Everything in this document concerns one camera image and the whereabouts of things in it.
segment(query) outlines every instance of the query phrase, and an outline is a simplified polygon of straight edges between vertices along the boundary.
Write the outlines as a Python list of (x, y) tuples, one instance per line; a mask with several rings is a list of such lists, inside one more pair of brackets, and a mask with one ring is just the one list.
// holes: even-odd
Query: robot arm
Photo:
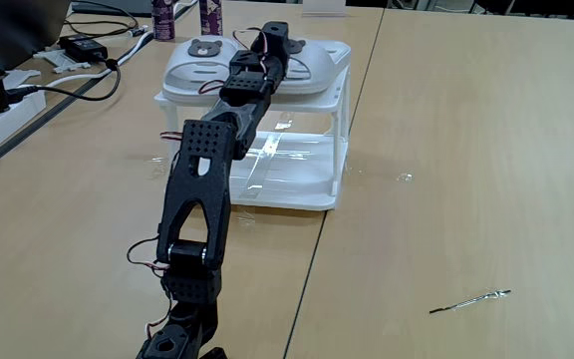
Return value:
[[(167, 182), (156, 248), (156, 259), (169, 264), (161, 285), (177, 304), (165, 326), (143, 344), (138, 359), (195, 359), (216, 330), (216, 297), (231, 211), (231, 163), (247, 154), (271, 96), (287, 73), (288, 35), (286, 23), (265, 24), (251, 49), (238, 51), (231, 60), (214, 108), (201, 121), (185, 121)], [(198, 171), (201, 159), (209, 160), (204, 174)], [(206, 242), (178, 238), (196, 205), (205, 215)], [(225, 358), (219, 348), (209, 355)]]

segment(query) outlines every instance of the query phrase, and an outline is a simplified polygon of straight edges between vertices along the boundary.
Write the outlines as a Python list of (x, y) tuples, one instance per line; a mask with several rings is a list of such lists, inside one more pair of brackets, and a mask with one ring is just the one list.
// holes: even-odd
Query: purple bottle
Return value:
[(154, 24), (154, 38), (159, 41), (174, 40), (174, 5), (172, 0), (151, 1), (151, 21)]
[(198, 0), (201, 35), (223, 36), (223, 5), (221, 0)]

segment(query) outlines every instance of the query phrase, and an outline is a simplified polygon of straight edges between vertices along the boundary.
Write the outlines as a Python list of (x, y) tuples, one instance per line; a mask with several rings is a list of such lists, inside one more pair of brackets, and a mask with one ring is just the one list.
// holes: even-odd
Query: power strip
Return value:
[(30, 94), (22, 102), (10, 105), (10, 110), (0, 114), (0, 145), (45, 108), (46, 98), (43, 91)]

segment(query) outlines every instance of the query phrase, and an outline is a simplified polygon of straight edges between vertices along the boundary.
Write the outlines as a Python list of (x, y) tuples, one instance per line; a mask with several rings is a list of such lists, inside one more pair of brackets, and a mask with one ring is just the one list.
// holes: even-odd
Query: white plastic container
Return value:
[[(217, 92), (199, 95), (198, 88), (207, 81), (225, 80), (229, 60), (238, 49), (226, 38), (198, 39), (219, 41), (221, 52), (198, 59), (188, 54), (191, 41), (176, 48), (162, 90), (154, 97), (165, 113), (168, 131), (178, 131), (178, 109), (215, 104)], [(350, 57), (351, 48), (344, 43), (312, 40), (305, 40), (302, 51), (292, 55), (269, 111), (330, 114), (332, 128), (326, 134), (286, 133), (278, 128), (258, 132), (247, 157), (232, 164), (232, 203), (310, 210), (336, 206), (349, 146)], [(177, 151), (178, 143), (170, 143), (169, 158)]]

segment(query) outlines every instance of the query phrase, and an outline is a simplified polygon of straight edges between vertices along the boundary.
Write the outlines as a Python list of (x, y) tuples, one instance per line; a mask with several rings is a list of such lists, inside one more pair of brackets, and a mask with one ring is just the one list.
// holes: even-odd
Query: table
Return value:
[(574, 21), (549, 20), (386, 12), (288, 358), (574, 358)]
[[(347, 42), (357, 104), (382, 11), (318, 19), (302, 18), (298, 5), (226, 2), (224, 21), (230, 33), (287, 20), (292, 33)], [(198, 29), (193, 9), (176, 41)], [(153, 236), (160, 220), (167, 160), (152, 97), (174, 46), (149, 44), (123, 67), (114, 97), (77, 101), (0, 160), (0, 358), (134, 357), (144, 324), (166, 309), (156, 279), (129, 265), (125, 252)], [(105, 93), (113, 81), (89, 94)], [(323, 218), (234, 209), (210, 346), (225, 346), (232, 358), (283, 355)], [(193, 214), (181, 236), (201, 239), (200, 222)], [(153, 246), (135, 252), (152, 254)]]

